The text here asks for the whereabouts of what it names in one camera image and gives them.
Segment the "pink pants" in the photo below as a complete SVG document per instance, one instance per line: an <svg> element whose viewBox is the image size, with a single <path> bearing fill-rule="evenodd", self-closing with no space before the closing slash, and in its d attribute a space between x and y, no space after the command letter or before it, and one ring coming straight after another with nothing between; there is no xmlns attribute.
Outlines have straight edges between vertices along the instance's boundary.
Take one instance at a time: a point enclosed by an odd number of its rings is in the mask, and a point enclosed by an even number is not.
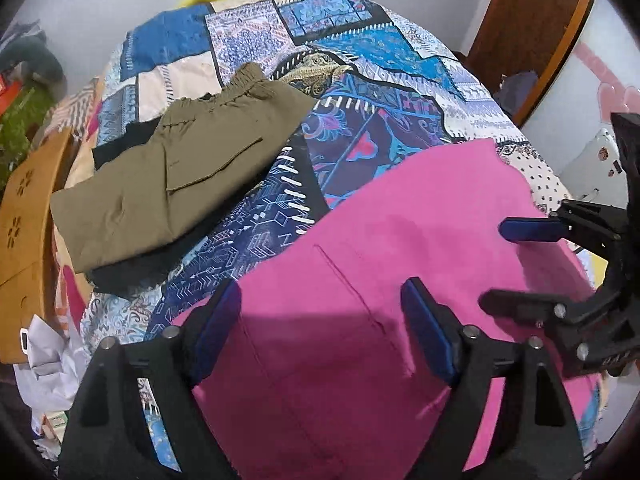
<svg viewBox="0 0 640 480"><path fill-rule="evenodd" d="M429 148L360 188L281 255L241 278L242 311L194 391L244 479L401 479L447 400L411 339L401 285L492 338L523 327L477 303L488 289L582 299L564 243L518 246L499 223L537 214L491 140Z"/></svg>

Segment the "white crumpled paper bag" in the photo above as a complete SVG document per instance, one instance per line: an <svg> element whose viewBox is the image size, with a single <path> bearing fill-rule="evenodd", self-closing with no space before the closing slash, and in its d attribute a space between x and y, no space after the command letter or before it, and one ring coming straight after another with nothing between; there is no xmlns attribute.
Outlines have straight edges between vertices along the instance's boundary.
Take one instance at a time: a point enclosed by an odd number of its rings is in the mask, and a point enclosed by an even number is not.
<svg viewBox="0 0 640 480"><path fill-rule="evenodd" d="M27 362L13 365L17 389L32 411L36 449L55 463L67 425L65 413L74 403L90 356L73 325L63 336L34 315L20 335Z"/></svg>

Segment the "white sewing machine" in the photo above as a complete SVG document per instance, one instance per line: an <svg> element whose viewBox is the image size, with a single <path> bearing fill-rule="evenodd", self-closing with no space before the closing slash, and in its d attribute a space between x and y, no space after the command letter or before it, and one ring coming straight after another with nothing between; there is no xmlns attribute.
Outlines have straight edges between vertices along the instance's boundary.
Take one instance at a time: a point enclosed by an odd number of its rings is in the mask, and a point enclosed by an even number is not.
<svg viewBox="0 0 640 480"><path fill-rule="evenodd" d="M615 136L607 128L589 141L561 172L560 179L574 200L623 208L627 183Z"/></svg>

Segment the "blue patchwork bedspread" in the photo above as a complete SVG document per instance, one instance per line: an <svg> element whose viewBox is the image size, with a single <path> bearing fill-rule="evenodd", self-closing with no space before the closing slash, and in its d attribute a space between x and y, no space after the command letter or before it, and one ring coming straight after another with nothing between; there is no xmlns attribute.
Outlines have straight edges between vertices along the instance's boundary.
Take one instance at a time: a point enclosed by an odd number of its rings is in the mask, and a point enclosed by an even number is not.
<svg viewBox="0 0 640 480"><path fill-rule="evenodd" d="M429 32L368 0L217 6L203 18L221 92L246 63L316 101L256 185L160 289L148 339L182 320L227 278L281 255L360 188L429 148L491 140L518 170L537 214L567 196L518 128L479 133L480 83Z"/></svg>

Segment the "brown wooden door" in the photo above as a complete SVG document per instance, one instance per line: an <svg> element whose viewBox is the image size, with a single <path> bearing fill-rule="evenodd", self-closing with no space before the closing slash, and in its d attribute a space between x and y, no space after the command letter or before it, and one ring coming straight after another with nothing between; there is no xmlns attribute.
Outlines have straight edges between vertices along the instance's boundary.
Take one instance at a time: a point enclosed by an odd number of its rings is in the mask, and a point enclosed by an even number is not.
<svg viewBox="0 0 640 480"><path fill-rule="evenodd" d="M519 126L549 87L592 0L480 0L456 51L480 83L468 115L479 133Z"/></svg>

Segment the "brown cardboard box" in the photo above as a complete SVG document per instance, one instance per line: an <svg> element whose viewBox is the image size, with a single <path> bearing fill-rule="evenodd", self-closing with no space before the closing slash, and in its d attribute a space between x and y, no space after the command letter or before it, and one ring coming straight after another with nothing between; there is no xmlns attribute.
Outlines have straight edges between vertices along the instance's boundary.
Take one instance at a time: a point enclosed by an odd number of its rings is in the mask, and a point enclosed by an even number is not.
<svg viewBox="0 0 640 480"><path fill-rule="evenodd" d="M37 315L56 320L51 195L64 186L74 151L73 130L51 134L11 174L1 202L1 362L27 361L26 335Z"/></svg>

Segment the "olive green folded pants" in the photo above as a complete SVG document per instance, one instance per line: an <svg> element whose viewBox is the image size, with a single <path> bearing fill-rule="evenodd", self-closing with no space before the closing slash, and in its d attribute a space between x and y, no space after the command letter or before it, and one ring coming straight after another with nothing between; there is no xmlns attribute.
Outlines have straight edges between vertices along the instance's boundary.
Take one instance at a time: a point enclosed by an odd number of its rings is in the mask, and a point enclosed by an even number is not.
<svg viewBox="0 0 640 480"><path fill-rule="evenodd" d="M255 63L208 99L173 102L148 142L52 195L75 270L178 240L273 162L315 102Z"/></svg>

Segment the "green patterned bag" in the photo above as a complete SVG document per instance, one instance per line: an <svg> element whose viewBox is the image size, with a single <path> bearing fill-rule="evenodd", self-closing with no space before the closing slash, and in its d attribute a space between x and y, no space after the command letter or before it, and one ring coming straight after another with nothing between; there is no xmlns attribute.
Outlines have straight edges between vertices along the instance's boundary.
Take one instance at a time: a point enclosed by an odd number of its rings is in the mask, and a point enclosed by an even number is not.
<svg viewBox="0 0 640 480"><path fill-rule="evenodd" d="M22 84L20 95L1 115L1 189L26 158L32 138L53 105L50 92L41 84Z"/></svg>

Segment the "orange box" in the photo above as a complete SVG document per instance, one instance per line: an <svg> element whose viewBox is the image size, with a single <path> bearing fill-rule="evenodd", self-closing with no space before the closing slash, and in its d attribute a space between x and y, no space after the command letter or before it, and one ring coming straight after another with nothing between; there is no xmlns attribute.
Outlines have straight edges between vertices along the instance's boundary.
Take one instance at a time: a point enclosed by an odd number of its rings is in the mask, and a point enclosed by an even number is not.
<svg viewBox="0 0 640 480"><path fill-rule="evenodd" d="M3 115L22 91L21 81L8 81L0 76L0 115Z"/></svg>

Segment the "grey neck pillow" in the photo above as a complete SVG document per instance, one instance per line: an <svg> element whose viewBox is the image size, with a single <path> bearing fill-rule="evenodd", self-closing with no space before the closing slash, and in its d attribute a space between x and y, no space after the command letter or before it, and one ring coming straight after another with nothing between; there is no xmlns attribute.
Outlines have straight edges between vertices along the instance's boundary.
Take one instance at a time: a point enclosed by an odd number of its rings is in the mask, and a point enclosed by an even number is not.
<svg viewBox="0 0 640 480"><path fill-rule="evenodd" d="M23 36L11 41L1 50L1 73L18 70L22 79L40 84L58 84L64 79L60 62L37 36Z"/></svg>

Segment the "pink heart wall decoration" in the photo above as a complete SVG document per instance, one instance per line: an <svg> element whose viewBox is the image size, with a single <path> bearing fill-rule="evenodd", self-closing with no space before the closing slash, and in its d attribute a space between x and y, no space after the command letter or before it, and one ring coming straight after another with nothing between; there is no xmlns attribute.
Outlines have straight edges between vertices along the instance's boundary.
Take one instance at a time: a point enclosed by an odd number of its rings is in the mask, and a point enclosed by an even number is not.
<svg viewBox="0 0 640 480"><path fill-rule="evenodd" d="M613 113L638 113L640 93L635 86L624 86L584 42L578 41L573 54L598 78L597 100L602 122L610 122Z"/></svg>

